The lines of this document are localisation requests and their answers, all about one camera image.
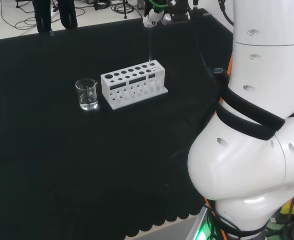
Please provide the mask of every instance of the table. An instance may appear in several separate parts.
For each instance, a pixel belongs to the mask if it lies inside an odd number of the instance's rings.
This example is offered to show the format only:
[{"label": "table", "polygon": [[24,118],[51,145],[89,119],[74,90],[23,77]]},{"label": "table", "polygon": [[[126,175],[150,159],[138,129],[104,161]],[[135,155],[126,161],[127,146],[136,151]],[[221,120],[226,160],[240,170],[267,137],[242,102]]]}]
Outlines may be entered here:
[{"label": "table", "polygon": [[[199,45],[227,67],[232,35],[204,12]],[[124,239],[199,213],[186,154],[217,88],[191,23],[157,26],[153,56],[168,94],[112,111],[99,84],[99,112],[83,112],[76,79],[148,61],[140,19],[0,40],[0,239]]]}]

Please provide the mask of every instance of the black strap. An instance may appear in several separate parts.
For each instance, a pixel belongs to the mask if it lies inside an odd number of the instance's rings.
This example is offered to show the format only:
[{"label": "black strap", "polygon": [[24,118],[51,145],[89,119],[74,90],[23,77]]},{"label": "black strap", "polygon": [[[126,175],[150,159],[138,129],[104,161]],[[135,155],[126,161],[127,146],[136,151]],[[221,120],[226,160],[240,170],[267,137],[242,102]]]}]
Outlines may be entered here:
[{"label": "black strap", "polygon": [[227,126],[235,129],[238,132],[246,134],[256,139],[269,140],[274,136],[276,130],[267,126],[259,125],[254,122],[242,119],[231,112],[227,111],[222,105],[217,108],[217,116]]},{"label": "black strap", "polygon": [[238,96],[228,86],[222,91],[222,98],[233,109],[270,129],[278,131],[285,123],[284,119]]}]

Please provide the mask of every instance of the clear liquid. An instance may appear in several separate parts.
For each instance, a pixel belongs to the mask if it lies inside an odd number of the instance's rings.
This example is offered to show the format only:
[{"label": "clear liquid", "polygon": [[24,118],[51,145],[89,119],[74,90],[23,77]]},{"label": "clear liquid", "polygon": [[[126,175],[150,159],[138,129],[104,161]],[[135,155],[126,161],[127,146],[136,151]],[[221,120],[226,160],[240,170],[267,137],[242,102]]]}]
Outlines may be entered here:
[{"label": "clear liquid", "polygon": [[80,97],[79,100],[80,107],[85,111],[90,111],[96,109],[98,106],[98,100],[93,96]]}]

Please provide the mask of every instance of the black pants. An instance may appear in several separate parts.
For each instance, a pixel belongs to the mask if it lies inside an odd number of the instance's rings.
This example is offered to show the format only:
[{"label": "black pants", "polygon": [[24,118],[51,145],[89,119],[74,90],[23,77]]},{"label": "black pants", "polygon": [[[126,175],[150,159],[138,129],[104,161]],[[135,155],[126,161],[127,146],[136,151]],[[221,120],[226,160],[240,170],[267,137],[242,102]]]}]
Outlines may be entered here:
[{"label": "black pants", "polygon": [[[51,0],[32,0],[38,32],[47,33],[51,30]],[[74,0],[58,0],[61,23],[66,29],[78,26]]]}]

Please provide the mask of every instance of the test tube rack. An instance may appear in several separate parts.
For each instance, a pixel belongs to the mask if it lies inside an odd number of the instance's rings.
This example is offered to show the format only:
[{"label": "test tube rack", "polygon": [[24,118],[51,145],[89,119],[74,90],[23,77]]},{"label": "test tube rack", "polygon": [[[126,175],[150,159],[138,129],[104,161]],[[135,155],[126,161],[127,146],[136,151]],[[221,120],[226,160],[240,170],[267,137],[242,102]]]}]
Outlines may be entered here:
[{"label": "test tube rack", "polygon": [[167,93],[164,84],[165,69],[156,60],[101,75],[102,94],[113,110]]}]

